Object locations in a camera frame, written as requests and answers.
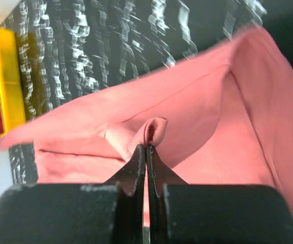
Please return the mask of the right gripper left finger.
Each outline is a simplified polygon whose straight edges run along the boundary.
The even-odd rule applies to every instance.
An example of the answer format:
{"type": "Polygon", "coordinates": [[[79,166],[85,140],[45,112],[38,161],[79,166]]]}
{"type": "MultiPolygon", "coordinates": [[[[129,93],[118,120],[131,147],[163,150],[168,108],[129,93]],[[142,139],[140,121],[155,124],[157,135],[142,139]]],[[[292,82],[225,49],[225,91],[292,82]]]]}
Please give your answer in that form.
{"type": "Polygon", "coordinates": [[[142,243],[145,152],[102,184],[13,185],[0,196],[0,243],[142,243]]]}

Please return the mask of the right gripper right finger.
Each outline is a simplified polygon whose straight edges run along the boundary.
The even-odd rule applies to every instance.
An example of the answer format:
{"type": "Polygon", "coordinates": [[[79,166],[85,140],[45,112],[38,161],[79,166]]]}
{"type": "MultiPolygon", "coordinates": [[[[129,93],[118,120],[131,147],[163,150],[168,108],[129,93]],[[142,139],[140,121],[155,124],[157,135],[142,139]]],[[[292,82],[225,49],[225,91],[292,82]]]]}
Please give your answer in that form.
{"type": "Polygon", "coordinates": [[[151,243],[293,243],[283,197],[263,185],[190,185],[146,149],[151,243]]]}

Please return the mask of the salmon pink t shirt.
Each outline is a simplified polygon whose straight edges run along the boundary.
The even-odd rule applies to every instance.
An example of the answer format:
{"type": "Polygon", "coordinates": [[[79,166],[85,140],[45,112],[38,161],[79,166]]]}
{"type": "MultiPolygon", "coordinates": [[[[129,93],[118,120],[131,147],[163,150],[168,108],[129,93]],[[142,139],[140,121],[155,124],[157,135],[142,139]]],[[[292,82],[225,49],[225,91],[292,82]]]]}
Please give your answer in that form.
{"type": "Polygon", "coordinates": [[[68,102],[10,131],[39,183],[105,182],[151,144],[190,184],[275,187],[293,215],[293,69],[251,27],[203,54],[68,102]]]}

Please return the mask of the yellow plastic bin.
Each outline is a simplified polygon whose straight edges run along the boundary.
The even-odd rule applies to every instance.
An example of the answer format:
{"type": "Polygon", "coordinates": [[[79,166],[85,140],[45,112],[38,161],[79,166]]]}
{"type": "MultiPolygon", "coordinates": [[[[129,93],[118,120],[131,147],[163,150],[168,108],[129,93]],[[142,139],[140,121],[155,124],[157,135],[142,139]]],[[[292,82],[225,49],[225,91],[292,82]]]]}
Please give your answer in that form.
{"type": "Polygon", "coordinates": [[[15,34],[0,27],[0,112],[4,136],[26,122],[15,34]]]}

